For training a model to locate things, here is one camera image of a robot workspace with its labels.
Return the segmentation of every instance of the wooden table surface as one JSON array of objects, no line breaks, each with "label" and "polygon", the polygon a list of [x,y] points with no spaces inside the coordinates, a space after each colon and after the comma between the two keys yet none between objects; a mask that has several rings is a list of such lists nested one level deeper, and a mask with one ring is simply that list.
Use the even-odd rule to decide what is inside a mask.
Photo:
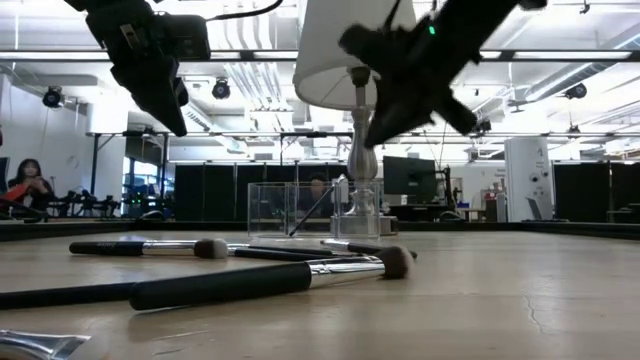
[{"label": "wooden table surface", "polygon": [[[79,240],[214,235],[139,232],[0,243],[0,289],[265,263],[67,252]],[[117,360],[640,358],[638,243],[515,232],[409,233],[395,241],[419,253],[408,280],[150,313],[136,313],[127,302],[2,311],[0,328],[95,335]]]}]

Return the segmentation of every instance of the brush bristles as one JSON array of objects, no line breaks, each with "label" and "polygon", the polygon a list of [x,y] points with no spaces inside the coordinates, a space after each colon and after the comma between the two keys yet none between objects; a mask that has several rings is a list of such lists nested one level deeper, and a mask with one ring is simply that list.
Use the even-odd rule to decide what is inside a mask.
[{"label": "brush bristles", "polygon": [[390,246],[375,255],[384,263],[385,279],[404,279],[409,276],[413,268],[413,257],[409,250],[402,246]]},{"label": "brush bristles", "polygon": [[227,243],[222,239],[202,239],[193,246],[193,254],[203,259],[224,259],[228,252]]}]

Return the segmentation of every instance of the metal lamp stand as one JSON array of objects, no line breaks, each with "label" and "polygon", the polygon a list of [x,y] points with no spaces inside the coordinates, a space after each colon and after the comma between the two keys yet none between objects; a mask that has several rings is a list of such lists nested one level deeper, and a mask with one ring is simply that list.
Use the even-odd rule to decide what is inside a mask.
[{"label": "metal lamp stand", "polygon": [[[397,234],[395,223],[397,219],[392,216],[376,215],[378,206],[375,194],[369,184],[378,173],[378,161],[373,149],[364,147],[364,140],[369,129],[369,116],[371,112],[366,105],[366,89],[371,77],[371,70],[367,67],[355,67],[349,74],[356,91],[356,108],[351,112],[353,117],[353,142],[351,153],[347,162],[347,170],[354,180],[355,191],[352,193],[353,206],[338,221],[337,216],[331,218],[331,227],[334,234],[361,235],[364,227],[369,233],[378,233],[377,229],[368,229],[371,226],[379,226],[380,235]],[[379,224],[372,223],[371,217],[378,216]]]}]

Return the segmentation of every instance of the lamp shade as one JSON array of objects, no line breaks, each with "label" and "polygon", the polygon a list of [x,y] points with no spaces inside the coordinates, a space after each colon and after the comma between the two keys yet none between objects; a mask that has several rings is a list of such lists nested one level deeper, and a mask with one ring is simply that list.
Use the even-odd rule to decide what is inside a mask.
[{"label": "lamp shade", "polygon": [[[375,29],[382,25],[394,0],[309,0],[300,37],[293,85],[300,100],[335,110],[356,108],[355,87],[348,70],[363,66],[347,55],[338,40],[354,23]],[[400,3],[393,26],[413,28],[416,16],[410,0]],[[366,86],[366,105],[376,103],[373,81]]]}]

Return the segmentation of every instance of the clear acrylic box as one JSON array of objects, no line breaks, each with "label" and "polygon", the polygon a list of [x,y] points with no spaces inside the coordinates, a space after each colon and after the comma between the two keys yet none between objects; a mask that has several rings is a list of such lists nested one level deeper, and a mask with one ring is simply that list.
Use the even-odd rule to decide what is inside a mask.
[{"label": "clear acrylic box", "polygon": [[335,239],[379,240],[381,184],[379,181],[342,183],[336,186],[336,206],[331,222]]},{"label": "clear acrylic box", "polygon": [[331,218],[335,214],[331,189],[329,183],[323,186],[311,183],[249,184],[249,236],[330,238]]},{"label": "clear acrylic box", "polygon": [[249,184],[251,238],[380,238],[380,182]]}]

